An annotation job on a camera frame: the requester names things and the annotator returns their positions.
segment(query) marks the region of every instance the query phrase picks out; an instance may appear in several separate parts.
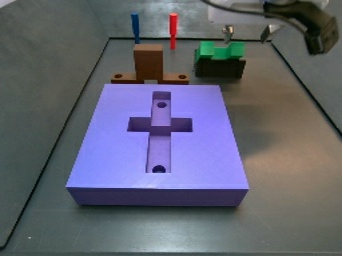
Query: green block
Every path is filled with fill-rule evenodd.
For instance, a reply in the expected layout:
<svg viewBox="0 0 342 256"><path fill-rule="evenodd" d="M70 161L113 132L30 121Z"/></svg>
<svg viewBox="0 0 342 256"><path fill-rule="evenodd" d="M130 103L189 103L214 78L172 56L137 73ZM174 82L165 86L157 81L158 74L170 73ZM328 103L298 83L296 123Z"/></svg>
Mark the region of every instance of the green block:
<svg viewBox="0 0 342 256"><path fill-rule="evenodd" d="M226 47L216 47L214 42L202 41L200 44L200 49L196 51L196 62L200 59L213 59L213 60L229 60L240 59L245 56L245 43L233 42Z"/></svg>

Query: cross-shaped hole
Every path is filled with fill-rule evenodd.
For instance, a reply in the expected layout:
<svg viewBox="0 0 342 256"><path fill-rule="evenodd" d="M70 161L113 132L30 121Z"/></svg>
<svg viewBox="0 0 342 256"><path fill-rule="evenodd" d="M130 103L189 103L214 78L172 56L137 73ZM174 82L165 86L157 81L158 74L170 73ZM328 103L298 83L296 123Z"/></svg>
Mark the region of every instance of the cross-shaped hole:
<svg viewBox="0 0 342 256"><path fill-rule="evenodd" d="M172 173L172 133L193 132L192 118L172 118L172 92L154 92L151 117L130 117L129 132L149 132L147 173Z"/></svg>

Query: brown wooden block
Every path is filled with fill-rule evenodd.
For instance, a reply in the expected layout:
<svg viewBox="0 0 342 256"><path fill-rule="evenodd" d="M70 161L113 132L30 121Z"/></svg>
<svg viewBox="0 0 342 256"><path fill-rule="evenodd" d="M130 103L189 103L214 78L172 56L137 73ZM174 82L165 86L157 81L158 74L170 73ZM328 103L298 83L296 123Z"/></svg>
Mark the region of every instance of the brown wooden block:
<svg viewBox="0 0 342 256"><path fill-rule="evenodd" d="M164 80L158 80L159 84L189 84L189 74L165 73Z"/></svg>
<svg viewBox="0 0 342 256"><path fill-rule="evenodd" d="M111 77L113 84L143 84L143 80L137 79L135 73L117 73Z"/></svg>
<svg viewBox="0 0 342 256"><path fill-rule="evenodd" d="M164 45L137 44L134 47L135 72L139 80L164 79Z"/></svg>

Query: gray wall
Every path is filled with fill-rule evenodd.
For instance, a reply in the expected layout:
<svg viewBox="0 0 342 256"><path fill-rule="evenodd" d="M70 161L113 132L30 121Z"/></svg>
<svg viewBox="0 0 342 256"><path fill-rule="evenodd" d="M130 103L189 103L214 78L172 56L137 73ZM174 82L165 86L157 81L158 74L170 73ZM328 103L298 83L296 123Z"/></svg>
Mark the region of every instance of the gray wall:
<svg viewBox="0 0 342 256"><path fill-rule="evenodd" d="M337 16L342 37L342 1L332 0L326 11ZM290 27L280 31L273 44L342 131L342 39L326 55L314 57L308 54L302 35Z"/></svg>
<svg viewBox="0 0 342 256"><path fill-rule="evenodd" d="M0 247L109 37L86 0L0 9Z"/></svg>
<svg viewBox="0 0 342 256"><path fill-rule="evenodd" d="M142 37L169 38L169 14L177 12L180 38L224 38L222 25L209 22L208 6L200 0L90 0L90 4L113 38L133 38L131 12L139 13ZM260 40L264 28L238 25L234 39Z"/></svg>

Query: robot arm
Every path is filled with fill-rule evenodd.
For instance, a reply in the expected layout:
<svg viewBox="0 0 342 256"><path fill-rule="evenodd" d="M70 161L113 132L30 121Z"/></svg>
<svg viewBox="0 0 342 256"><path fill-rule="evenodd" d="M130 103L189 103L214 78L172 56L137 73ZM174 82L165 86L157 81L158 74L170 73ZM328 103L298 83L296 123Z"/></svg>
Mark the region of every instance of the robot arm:
<svg viewBox="0 0 342 256"><path fill-rule="evenodd" d="M340 35L336 17L322 8L326 0L202 0L210 5L209 18L221 24L290 24L304 34L308 50L312 55L328 53L335 47ZM226 33L233 28L226 26Z"/></svg>

